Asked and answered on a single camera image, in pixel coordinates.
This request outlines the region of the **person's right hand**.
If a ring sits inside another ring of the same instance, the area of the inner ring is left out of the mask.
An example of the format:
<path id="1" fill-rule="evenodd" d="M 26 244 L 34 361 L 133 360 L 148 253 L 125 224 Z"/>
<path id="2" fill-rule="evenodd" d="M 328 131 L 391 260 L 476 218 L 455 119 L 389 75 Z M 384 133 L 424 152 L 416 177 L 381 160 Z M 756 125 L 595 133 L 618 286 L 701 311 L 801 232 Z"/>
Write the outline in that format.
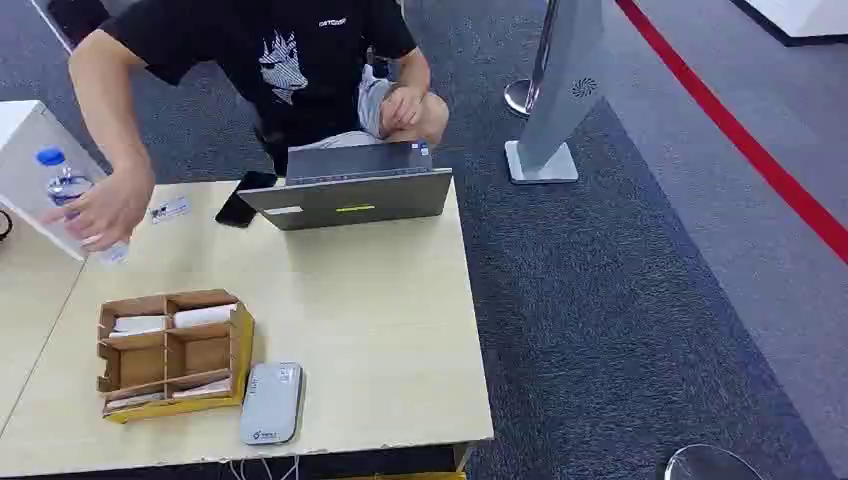
<path id="1" fill-rule="evenodd" d="M 42 222 L 60 221 L 85 250 L 104 251 L 129 241 L 145 216 L 154 186 L 149 158 L 119 162 L 111 175 L 81 197 L 48 210 Z"/>

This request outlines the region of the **person's left hand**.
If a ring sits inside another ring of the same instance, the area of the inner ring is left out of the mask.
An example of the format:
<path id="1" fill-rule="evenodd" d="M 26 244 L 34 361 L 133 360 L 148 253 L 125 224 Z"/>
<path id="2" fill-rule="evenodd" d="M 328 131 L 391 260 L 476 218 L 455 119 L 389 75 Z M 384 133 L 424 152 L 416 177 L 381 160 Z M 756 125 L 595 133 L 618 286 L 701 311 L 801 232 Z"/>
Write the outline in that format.
<path id="1" fill-rule="evenodd" d="M 410 86 L 391 89 L 380 105 L 380 127 L 384 137 L 414 127 L 421 117 L 424 94 Z"/>

